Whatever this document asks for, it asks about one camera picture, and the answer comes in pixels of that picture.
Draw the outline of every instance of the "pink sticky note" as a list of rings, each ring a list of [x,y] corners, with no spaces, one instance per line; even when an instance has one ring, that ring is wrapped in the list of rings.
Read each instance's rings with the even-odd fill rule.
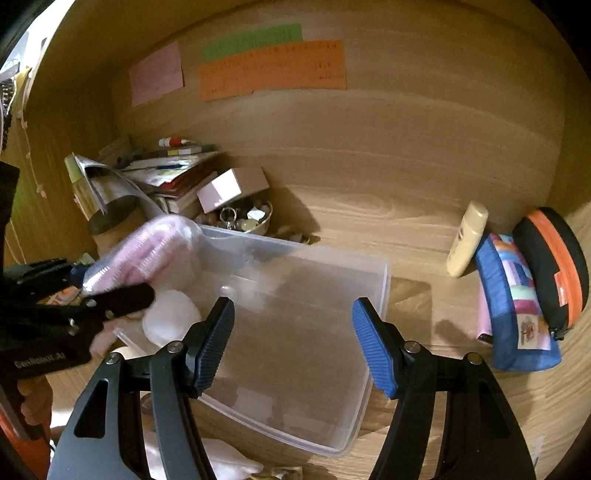
[[[156,100],[183,86],[181,53],[172,42],[129,69],[131,106]]]

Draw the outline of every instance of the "cable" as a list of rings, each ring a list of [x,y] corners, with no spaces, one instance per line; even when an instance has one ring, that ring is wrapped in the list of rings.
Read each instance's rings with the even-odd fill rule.
[[[45,429],[43,429],[43,431],[41,432],[41,436],[43,437],[43,440],[45,440],[47,442],[47,444],[49,445],[49,448],[51,449],[51,451],[53,453],[56,452],[56,448],[51,444],[51,441],[49,439],[49,437],[47,436],[47,433],[45,433]]]
[[[21,121],[21,128],[25,134],[25,140],[27,141],[27,153],[25,154],[26,159],[28,160],[29,167],[31,167],[31,173],[33,174],[33,181],[35,182],[36,189],[35,191],[41,195],[43,198],[47,198],[47,193],[45,193],[45,189],[43,188],[43,184],[39,183],[37,180],[37,175],[35,174],[35,168],[33,167],[33,160],[31,159],[31,143],[29,142],[29,136],[27,135],[27,127],[28,123],[25,121],[25,116],[23,113],[24,109],[24,96],[22,98],[21,109],[17,112],[17,118]]]
[[[0,152],[4,150],[4,105],[0,101]]]
[[[22,246],[21,243],[18,239],[18,235],[17,235],[17,229],[14,228],[14,223],[12,223],[12,218],[8,221],[8,223],[10,223],[10,226],[12,227],[12,234],[14,235],[14,239],[17,241],[17,245],[18,245],[18,250],[21,253],[21,257],[22,257],[22,261],[24,264],[27,263],[27,258],[25,257],[25,252],[22,250]]]
[[[10,244],[8,243],[8,238],[5,239],[6,240],[6,246],[8,247],[8,251],[10,252],[10,254],[12,255],[12,259],[14,260],[15,263],[20,263],[18,261],[18,258],[16,258],[16,256],[14,255],[14,251],[12,250],[12,247],[10,246]]]

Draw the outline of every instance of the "plastic container lid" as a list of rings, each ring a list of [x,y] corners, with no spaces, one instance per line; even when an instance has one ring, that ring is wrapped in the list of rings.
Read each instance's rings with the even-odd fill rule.
[[[201,400],[281,442],[326,456],[350,451],[371,392],[351,322],[358,297],[386,314],[385,260],[201,226],[199,270],[181,288],[206,317],[219,296],[236,307],[216,378]],[[119,337],[158,348],[129,323]]]

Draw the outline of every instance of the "wooden wall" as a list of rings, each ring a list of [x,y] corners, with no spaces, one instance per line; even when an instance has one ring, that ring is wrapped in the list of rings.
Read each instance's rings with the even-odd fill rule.
[[[76,1],[43,55],[28,103],[43,104],[59,90],[84,91],[85,81],[109,77],[163,38],[248,1]]]
[[[347,91],[199,101],[204,45],[285,22],[300,22],[305,40],[344,40]],[[262,166],[276,224],[382,255],[392,244],[444,251],[471,199],[507,230],[550,191],[564,124],[560,60],[480,10],[431,1],[274,2],[176,38],[186,87],[131,108],[123,68],[112,83],[119,132],[146,147],[172,134],[215,142],[228,164]]]
[[[591,82],[566,64],[564,135],[548,204],[568,216],[591,201]]]
[[[31,162],[46,199],[36,191],[31,164],[26,158],[25,131],[16,118],[23,91],[14,102],[7,149],[2,153],[2,161],[21,170],[12,210],[14,228],[9,227],[7,233],[15,257],[5,249],[5,265],[47,258],[76,260],[84,252],[94,254],[96,246],[74,204],[64,158],[73,151],[96,158],[99,150],[117,137],[112,107],[103,100],[107,95],[105,85],[88,82],[82,92],[57,90],[42,105],[26,109]]]

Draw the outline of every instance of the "white ball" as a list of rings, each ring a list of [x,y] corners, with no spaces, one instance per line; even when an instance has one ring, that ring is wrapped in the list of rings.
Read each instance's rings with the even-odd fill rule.
[[[201,314],[189,297],[178,290],[165,290],[156,294],[142,327],[150,342],[163,347],[173,340],[182,340],[191,325],[200,321]]]

